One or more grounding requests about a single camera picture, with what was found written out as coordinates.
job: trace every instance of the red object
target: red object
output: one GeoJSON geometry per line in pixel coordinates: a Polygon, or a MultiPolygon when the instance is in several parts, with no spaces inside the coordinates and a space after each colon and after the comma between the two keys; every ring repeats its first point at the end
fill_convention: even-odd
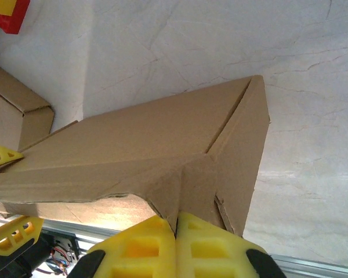
{"type": "Polygon", "coordinates": [[[30,0],[17,0],[11,16],[0,14],[0,28],[7,34],[18,34],[29,4],[30,0]]]}

